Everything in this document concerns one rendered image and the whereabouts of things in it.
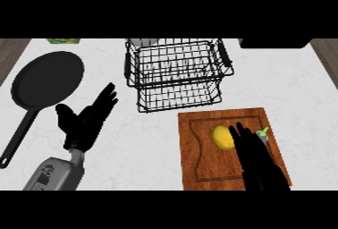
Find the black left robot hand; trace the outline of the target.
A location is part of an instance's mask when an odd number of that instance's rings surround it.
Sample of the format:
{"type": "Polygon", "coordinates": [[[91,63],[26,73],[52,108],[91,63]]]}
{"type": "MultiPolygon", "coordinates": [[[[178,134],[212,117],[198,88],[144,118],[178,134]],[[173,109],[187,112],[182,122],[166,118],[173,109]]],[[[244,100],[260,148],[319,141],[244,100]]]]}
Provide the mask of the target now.
{"type": "Polygon", "coordinates": [[[116,84],[108,83],[95,102],[74,113],[65,104],[57,105],[58,127],[65,132],[64,149],[86,152],[95,145],[104,123],[119,103],[116,84]]]}

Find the grey and green vegetable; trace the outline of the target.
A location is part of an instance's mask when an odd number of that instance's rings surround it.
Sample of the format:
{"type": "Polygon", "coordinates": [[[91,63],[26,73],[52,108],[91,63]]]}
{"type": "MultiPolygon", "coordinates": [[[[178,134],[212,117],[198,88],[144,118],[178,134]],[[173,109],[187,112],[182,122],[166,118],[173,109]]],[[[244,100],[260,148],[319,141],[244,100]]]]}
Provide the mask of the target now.
{"type": "Polygon", "coordinates": [[[265,142],[265,144],[269,141],[269,135],[268,135],[268,131],[269,131],[269,127],[266,127],[263,130],[257,131],[257,136],[262,139],[262,141],[265,142]]]}

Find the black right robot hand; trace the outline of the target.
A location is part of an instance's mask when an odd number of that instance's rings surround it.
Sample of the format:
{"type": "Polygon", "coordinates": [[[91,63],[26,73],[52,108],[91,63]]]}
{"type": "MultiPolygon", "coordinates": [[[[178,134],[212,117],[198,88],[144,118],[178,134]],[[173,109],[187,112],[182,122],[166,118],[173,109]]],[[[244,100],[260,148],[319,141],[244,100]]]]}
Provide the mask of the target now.
{"type": "Polygon", "coordinates": [[[249,128],[237,123],[229,127],[237,154],[244,169],[247,191],[290,191],[282,169],[275,164],[268,146],[249,128]]]}

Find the green and yellow box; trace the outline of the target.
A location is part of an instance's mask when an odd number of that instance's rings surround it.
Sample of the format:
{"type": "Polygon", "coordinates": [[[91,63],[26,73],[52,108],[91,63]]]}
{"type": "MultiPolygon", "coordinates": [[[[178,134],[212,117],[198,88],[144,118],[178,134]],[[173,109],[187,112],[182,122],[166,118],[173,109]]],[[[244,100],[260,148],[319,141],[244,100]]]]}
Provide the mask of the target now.
{"type": "Polygon", "coordinates": [[[80,38],[48,38],[51,44],[79,44],[80,38]]]}

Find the yellow lemon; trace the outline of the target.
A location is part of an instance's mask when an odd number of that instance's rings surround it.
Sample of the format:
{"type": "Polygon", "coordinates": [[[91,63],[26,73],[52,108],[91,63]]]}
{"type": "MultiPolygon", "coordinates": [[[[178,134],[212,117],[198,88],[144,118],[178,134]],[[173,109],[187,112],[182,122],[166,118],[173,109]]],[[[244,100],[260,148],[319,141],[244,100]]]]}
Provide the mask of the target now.
{"type": "Polygon", "coordinates": [[[234,138],[228,126],[219,125],[213,128],[212,139],[222,150],[231,150],[235,148],[234,138]]]}

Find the brown wooden cutting board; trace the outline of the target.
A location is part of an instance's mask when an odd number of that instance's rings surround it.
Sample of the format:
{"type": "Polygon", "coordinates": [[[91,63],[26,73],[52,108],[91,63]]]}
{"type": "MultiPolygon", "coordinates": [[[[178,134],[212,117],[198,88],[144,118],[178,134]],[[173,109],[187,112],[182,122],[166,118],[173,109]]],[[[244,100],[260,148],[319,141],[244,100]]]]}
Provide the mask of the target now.
{"type": "Polygon", "coordinates": [[[290,179],[278,141],[263,107],[179,113],[182,183],[187,191],[243,190],[243,166],[237,150],[222,150],[212,139],[212,129],[238,122],[251,131],[268,129],[272,160],[290,179]]]}

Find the black frying pan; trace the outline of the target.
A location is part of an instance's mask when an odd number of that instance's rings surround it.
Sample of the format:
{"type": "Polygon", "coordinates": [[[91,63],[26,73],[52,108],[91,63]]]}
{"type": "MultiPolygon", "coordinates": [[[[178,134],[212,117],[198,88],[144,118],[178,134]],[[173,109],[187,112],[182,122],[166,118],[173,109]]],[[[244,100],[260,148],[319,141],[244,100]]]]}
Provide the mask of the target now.
{"type": "Polygon", "coordinates": [[[27,114],[0,156],[0,169],[11,163],[39,112],[68,98],[80,86],[83,73],[82,58],[68,51],[39,56],[21,69],[12,82],[11,95],[27,114]]]}

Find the black appliance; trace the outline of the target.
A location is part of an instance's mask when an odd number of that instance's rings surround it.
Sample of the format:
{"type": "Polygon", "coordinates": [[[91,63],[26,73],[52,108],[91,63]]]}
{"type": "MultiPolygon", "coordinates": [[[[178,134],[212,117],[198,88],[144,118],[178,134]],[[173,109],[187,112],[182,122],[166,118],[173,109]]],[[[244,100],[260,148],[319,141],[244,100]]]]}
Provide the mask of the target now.
{"type": "Polygon", "coordinates": [[[310,38],[241,38],[241,48],[303,48],[310,38]]]}

